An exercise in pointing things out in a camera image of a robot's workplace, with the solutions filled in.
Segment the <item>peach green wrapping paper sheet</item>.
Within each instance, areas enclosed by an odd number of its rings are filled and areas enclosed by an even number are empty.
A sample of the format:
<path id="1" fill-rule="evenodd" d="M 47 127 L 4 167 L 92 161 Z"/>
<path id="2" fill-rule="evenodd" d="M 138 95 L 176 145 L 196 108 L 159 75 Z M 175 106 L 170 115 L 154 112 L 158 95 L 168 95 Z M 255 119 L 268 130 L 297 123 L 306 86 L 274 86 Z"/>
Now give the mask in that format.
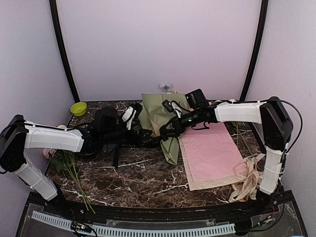
<path id="1" fill-rule="evenodd" d="M 142 94 L 143 107 L 138 119 L 143 129 L 151 130 L 154 137 L 160 136 L 159 129 L 167 124 L 173 117 L 174 113 L 170 113 L 162 105 L 163 101 L 176 101 L 181 107 L 189 109 L 189 104 L 184 94 Z M 177 165 L 179 156 L 179 142 L 177 138 L 168 138 L 166 141 L 159 142 L 164 157 L 169 164 Z"/>

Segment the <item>blue flower stem bunch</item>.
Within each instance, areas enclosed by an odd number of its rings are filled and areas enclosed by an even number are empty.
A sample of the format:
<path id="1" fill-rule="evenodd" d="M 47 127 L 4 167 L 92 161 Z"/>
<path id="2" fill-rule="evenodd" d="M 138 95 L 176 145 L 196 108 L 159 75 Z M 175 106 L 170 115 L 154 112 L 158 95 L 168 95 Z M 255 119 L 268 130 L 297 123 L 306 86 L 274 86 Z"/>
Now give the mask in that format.
<path id="1" fill-rule="evenodd" d="M 159 84 L 159 88 L 166 94 L 172 94 L 173 85 L 169 82 L 162 82 Z"/>

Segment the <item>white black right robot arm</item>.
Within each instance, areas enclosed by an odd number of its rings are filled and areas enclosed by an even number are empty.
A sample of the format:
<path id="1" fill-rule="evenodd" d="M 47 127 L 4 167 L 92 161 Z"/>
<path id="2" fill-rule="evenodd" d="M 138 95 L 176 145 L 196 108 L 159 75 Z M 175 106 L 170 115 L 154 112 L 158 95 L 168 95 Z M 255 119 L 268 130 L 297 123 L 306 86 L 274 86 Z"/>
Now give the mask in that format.
<path id="1" fill-rule="evenodd" d="M 289 151 L 293 122 L 284 107 L 287 102 L 273 96 L 259 101 L 216 100 L 202 101 L 184 109 L 176 101 L 164 100 L 162 106 L 176 115 L 160 129 L 160 137 L 179 137 L 187 128 L 202 123 L 247 122 L 261 126 L 262 140 L 266 150 L 263 180 L 260 191 L 272 194 L 284 170 L 284 160 Z"/>

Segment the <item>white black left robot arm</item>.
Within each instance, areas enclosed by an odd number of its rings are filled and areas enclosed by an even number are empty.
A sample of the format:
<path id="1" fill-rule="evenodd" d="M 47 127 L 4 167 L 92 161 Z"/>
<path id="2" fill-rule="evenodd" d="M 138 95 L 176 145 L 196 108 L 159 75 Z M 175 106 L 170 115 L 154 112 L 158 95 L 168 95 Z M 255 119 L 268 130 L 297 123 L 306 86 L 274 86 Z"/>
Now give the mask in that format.
<path id="1" fill-rule="evenodd" d="M 16 174 L 50 202 L 57 214 L 66 215 L 70 205 L 62 191 L 31 163 L 25 150 L 51 149 L 88 155 L 108 144 L 137 148 L 155 145 L 150 132 L 132 129 L 133 120 L 133 116 L 98 115 L 93 121 L 74 128 L 60 128 L 32 123 L 16 115 L 0 133 L 0 172 Z"/>

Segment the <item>black lettered ribbon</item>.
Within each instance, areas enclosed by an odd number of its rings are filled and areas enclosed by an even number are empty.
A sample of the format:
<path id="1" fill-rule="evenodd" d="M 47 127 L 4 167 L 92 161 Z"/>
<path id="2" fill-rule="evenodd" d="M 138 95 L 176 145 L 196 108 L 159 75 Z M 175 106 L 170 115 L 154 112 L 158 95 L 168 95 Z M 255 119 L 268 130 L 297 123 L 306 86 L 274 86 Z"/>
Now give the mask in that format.
<path id="1" fill-rule="evenodd" d="M 129 130 L 114 148 L 113 167 L 119 167 L 119 150 L 121 148 L 153 149 L 160 145 L 160 137 L 154 136 L 152 130 Z"/>

